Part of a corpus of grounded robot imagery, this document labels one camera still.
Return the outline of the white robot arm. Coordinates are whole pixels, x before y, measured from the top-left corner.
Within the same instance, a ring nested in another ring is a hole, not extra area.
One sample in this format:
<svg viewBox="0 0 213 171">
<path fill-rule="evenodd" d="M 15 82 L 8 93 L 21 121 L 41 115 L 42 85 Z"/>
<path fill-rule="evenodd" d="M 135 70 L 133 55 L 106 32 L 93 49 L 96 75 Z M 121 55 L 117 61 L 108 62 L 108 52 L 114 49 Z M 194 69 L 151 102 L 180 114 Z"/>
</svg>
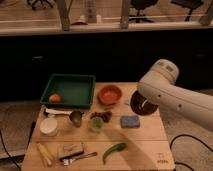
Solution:
<svg viewBox="0 0 213 171">
<path fill-rule="evenodd" d="M 213 96 L 176 86 L 178 75 L 173 62 L 159 59 L 140 79 L 137 90 L 152 104 L 177 112 L 213 132 Z"/>
</svg>

